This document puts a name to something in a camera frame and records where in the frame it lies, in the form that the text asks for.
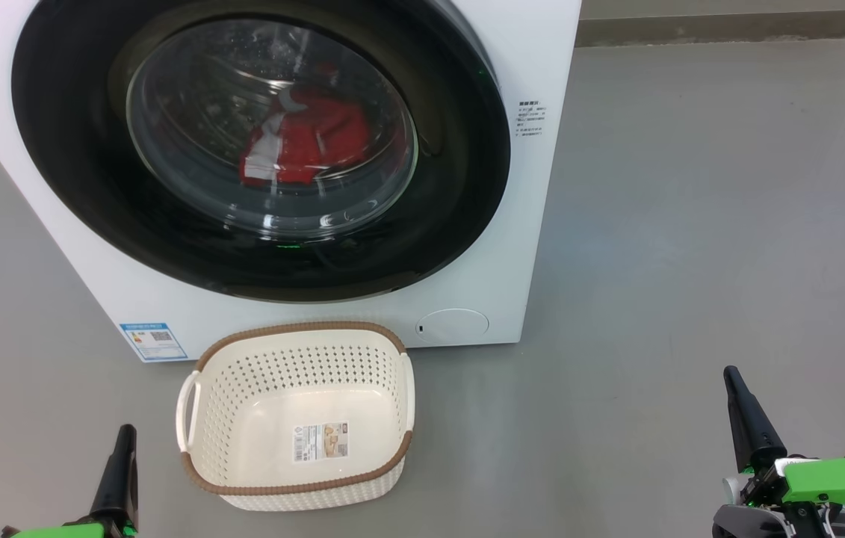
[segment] washing machine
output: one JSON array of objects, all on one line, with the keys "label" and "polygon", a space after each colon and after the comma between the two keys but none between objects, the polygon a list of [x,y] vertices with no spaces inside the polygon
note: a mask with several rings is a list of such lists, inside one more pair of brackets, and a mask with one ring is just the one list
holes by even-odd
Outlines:
[{"label": "washing machine", "polygon": [[0,0],[0,161],[144,361],[298,321],[512,343],[579,9]]}]

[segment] white plastic basket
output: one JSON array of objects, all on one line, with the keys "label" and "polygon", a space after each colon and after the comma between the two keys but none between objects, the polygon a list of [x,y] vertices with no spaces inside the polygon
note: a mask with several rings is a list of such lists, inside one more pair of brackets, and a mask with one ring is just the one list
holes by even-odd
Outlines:
[{"label": "white plastic basket", "polygon": [[404,345],[385,327],[355,321],[224,338],[176,402],[187,473],[244,510],[315,510],[385,495],[402,473],[414,421]]}]

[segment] brown rope trim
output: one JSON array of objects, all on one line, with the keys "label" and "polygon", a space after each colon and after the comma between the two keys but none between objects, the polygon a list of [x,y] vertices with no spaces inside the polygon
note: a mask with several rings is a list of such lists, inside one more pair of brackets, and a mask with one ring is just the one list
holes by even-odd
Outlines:
[{"label": "brown rope trim", "polygon": [[409,450],[409,443],[412,442],[412,430],[406,432],[402,436],[402,444],[399,445],[399,450],[395,452],[391,460],[378,469],[363,474],[354,474],[351,477],[344,479],[314,481],[314,483],[301,483],[298,486],[265,486],[265,487],[233,487],[233,486],[217,486],[217,484],[209,483],[204,477],[199,476],[196,467],[193,466],[193,457],[189,452],[184,452],[183,468],[186,469],[186,474],[190,475],[190,479],[196,483],[197,486],[204,490],[214,493],[216,495],[245,495],[245,496],[261,496],[261,495],[287,495],[290,493],[312,493],[313,491],[322,491],[325,489],[333,489],[336,487],[353,486],[354,484],[364,483],[364,481],[375,480],[378,477],[388,473],[406,456]]},{"label": "brown rope trim", "polygon": [[242,333],[231,334],[218,340],[216,344],[210,345],[209,350],[196,361],[196,369],[203,371],[206,363],[210,362],[210,358],[216,355],[217,351],[222,350],[222,348],[229,344],[233,344],[234,341],[247,340],[259,336],[271,336],[273,334],[302,333],[303,331],[309,330],[370,330],[391,340],[392,344],[395,345],[395,350],[399,353],[406,352],[406,347],[399,340],[399,337],[391,330],[388,330],[388,328],[380,326],[380,324],[371,324],[368,321],[313,321],[313,323],[308,324],[285,324],[285,326],[254,328],[254,330],[244,330]]},{"label": "brown rope trim", "polygon": [[[198,371],[203,371],[203,368],[206,367],[206,363],[210,362],[210,358],[213,358],[213,356],[217,354],[217,351],[222,350],[222,348],[229,344],[233,344],[234,341],[247,340],[249,338],[257,338],[259,336],[270,336],[273,334],[302,333],[303,331],[309,330],[370,330],[373,333],[379,333],[388,338],[388,340],[391,340],[392,344],[395,345],[395,350],[399,353],[406,352],[406,347],[402,344],[402,341],[399,340],[399,337],[391,330],[388,330],[388,328],[380,326],[380,324],[371,324],[368,323],[368,321],[316,321],[315,323],[307,324],[285,324],[285,326],[255,328],[254,330],[244,330],[242,333],[231,334],[217,341],[216,344],[210,345],[209,350],[207,350],[196,362],[196,369]],[[402,443],[399,444],[399,449],[395,451],[395,455],[392,456],[392,458],[389,459],[384,466],[368,473],[354,474],[351,477],[342,477],[341,479],[335,480],[315,481],[315,483],[301,483],[296,486],[218,486],[217,484],[210,483],[210,481],[204,479],[203,476],[200,476],[200,473],[196,470],[196,466],[193,465],[193,457],[190,456],[189,452],[184,452],[181,456],[183,456],[183,468],[186,470],[186,474],[189,474],[190,480],[210,493],[228,496],[287,495],[290,493],[310,493],[313,491],[322,491],[336,487],[353,486],[354,484],[364,483],[364,481],[375,480],[394,469],[395,466],[398,466],[399,462],[401,462],[403,457],[406,456],[410,442],[412,442],[412,430],[405,432],[405,435],[402,436]]]}]

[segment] baseboard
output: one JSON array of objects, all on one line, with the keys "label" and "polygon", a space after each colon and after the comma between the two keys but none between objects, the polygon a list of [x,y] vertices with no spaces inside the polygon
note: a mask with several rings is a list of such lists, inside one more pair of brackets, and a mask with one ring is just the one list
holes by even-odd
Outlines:
[{"label": "baseboard", "polygon": [[578,22],[576,47],[624,47],[845,38],[845,10],[740,13]]}]

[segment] washing machine door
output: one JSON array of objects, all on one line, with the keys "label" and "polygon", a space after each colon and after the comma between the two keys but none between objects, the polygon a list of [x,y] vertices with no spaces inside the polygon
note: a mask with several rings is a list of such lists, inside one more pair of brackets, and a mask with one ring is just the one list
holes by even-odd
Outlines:
[{"label": "washing machine door", "polygon": [[448,265],[508,175],[498,86],[427,0],[45,0],[13,109],[53,191],[126,255],[323,302]]}]

